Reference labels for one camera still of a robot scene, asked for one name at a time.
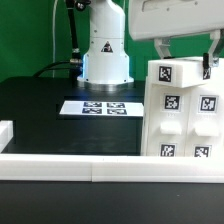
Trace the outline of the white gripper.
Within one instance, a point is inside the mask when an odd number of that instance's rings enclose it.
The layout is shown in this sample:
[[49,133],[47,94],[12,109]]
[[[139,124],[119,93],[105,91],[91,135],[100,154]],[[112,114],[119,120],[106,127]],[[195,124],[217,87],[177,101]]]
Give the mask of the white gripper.
[[128,25],[133,40],[154,39],[161,59],[171,57],[170,39],[163,37],[212,31],[211,46],[203,54],[203,68],[219,65],[224,49],[224,0],[129,0]]

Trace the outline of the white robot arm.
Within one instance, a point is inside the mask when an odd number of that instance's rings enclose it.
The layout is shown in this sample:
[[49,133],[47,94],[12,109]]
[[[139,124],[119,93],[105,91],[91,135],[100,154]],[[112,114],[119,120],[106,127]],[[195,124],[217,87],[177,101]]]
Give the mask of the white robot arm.
[[154,42],[162,59],[171,57],[169,40],[209,33],[213,43],[203,55],[202,77],[208,79],[224,49],[224,0],[129,0],[124,11],[112,0],[90,3],[90,46],[78,82],[114,91],[131,85],[124,35]]

